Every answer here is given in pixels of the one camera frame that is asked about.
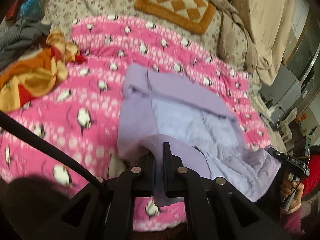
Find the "metal screw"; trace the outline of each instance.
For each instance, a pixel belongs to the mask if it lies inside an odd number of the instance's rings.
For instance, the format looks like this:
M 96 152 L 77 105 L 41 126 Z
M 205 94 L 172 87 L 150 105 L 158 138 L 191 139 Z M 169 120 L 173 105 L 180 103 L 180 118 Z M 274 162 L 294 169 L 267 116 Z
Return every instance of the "metal screw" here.
M 187 171 L 188 171 L 188 169 L 187 169 L 186 167 L 183 167 L 183 166 L 182 166 L 182 167 L 179 167 L 179 168 L 178 168 L 178 172 L 179 172 L 179 173 L 187 173 Z
M 97 179 L 100 183 L 103 182 L 103 177 L 96 177 L 96 179 Z
M 216 183 L 219 184 L 219 185 L 224 185 L 226 183 L 226 180 L 223 177 L 217 177 L 216 178 Z
M 133 167 L 133 168 L 131 169 L 131 171 L 132 171 L 133 173 L 139 173 L 139 172 L 141 172 L 141 168 L 140 168 L 140 167 Z

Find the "penguin print blanket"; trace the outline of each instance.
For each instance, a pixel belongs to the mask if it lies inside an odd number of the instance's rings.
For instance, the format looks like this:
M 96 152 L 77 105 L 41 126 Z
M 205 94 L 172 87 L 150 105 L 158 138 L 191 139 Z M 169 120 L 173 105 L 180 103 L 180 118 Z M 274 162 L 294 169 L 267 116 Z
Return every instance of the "penguin print blanket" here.
M 235 72 L 197 43 L 153 22 L 120 15 L 75 19 L 71 39 L 88 62 L 69 63 L 68 78 L 55 90 L 9 115 L 94 176 L 111 178 L 125 169 L 116 144 L 122 84 L 131 63 L 185 75 L 205 86 L 235 114 L 250 149 L 270 144 L 247 98 L 248 74 Z M 74 171 L 0 130 L 0 176 L 10 182 L 32 175 L 55 181 L 70 197 L 87 184 Z M 136 231 L 160 231 L 182 221 L 183 203 L 158 208 L 150 198 L 136 200 Z

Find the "maroon sleeve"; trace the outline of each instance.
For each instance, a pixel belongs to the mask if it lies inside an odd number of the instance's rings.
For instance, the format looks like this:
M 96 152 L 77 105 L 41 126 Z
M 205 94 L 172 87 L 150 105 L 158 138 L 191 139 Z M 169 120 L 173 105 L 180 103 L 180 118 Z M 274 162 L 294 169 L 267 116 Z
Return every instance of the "maroon sleeve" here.
M 280 217 L 280 225 L 286 230 L 293 239 L 299 239 L 302 236 L 301 232 L 301 207 L 293 213 L 282 214 Z

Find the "checkered cushion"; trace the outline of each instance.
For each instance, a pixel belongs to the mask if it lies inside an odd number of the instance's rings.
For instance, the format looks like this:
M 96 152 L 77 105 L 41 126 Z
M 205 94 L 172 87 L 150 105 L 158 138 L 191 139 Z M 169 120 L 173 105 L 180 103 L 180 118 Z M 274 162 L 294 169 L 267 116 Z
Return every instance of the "checkered cushion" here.
M 199 34 L 205 33 L 215 12 L 207 0 L 136 0 L 134 6 Z

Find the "hand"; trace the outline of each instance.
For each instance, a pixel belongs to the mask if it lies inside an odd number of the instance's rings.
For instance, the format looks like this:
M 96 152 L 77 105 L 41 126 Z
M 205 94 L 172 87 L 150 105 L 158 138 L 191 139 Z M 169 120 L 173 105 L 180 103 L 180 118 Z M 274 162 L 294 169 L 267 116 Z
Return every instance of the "hand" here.
M 290 175 L 286 173 L 281 185 L 280 195 L 282 197 L 289 196 L 291 194 L 291 191 L 294 190 L 299 184 L 299 182 L 296 182 L 295 180 L 289 181 L 289 178 L 290 178 Z M 296 194 L 294 195 L 294 198 L 290 204 L 289 209 L 293 209 L 301 203 L 302 194 L 303 194 L 303 184 L 300 183 L 300 185 L 296 189 Z

